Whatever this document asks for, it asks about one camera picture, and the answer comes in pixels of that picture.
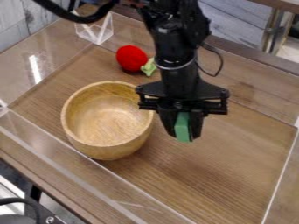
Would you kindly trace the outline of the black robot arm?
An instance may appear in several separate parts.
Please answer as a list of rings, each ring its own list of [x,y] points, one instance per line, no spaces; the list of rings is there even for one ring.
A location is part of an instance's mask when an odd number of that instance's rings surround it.
[[[197,49],[210,35],[197,0],[136,0],[153,39],[158,81],[138,85],[138,108],[157,113],[169,136],[189,142],[201,136],[202,119],[228,113],[229,91],[200,77]]]

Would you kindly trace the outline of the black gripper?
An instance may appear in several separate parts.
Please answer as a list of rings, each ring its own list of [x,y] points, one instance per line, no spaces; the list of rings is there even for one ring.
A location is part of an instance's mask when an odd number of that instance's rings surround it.
[[[188,71],[162,70],[161,79],[138,85],[134,92],[138,95],[138,108],[157,112],[170,137],[176,137],[173,127],[177,112],[190,112],[190,139],[201,136],[202,115],[228,113],[229,91],[209,84],[200,77],[196,67]]]

